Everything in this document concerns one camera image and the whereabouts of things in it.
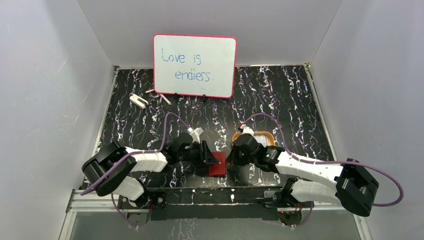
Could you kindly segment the tan oval card tray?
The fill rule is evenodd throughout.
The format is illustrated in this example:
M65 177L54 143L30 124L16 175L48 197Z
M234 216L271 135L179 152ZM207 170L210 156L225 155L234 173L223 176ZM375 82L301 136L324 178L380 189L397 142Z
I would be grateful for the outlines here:
M274 136L267 131L255 131L253 133L253 137L258 143L261 143L264 147L275 145Z

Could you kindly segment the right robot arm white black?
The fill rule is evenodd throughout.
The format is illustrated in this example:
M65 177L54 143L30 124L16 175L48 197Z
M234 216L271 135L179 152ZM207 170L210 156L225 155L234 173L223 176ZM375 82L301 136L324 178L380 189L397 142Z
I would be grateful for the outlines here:
M264 146L249 133L233 137L227 161L235 166L253 164L264 172L293 176L281 192L282 202L288 207L304 202L329 203L368 217L379 188L379 182L353 159L336 163L290 154L279 146Z

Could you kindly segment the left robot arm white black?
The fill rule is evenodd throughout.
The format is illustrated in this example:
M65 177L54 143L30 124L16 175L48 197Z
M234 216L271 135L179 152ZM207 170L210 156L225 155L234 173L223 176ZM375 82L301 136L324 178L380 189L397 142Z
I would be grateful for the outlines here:
M180 134L156 150L134 149L113 141L82 165L81 170L90 184L82 195L117 194L128 198L135 207L144 208L150 200L148 190L141 181L130 177L130 173L161 173L178 162L189 162L204 172L211 166L221 166L207 142L194 139L189 133Z

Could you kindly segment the red leather card holder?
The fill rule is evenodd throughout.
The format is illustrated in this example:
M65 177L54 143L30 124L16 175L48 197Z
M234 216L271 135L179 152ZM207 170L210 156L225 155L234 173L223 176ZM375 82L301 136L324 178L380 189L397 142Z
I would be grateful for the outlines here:
M218 164L208 167L209 177L224 177L227 174L226 153L224 151L212 152L213 156L218 160Z

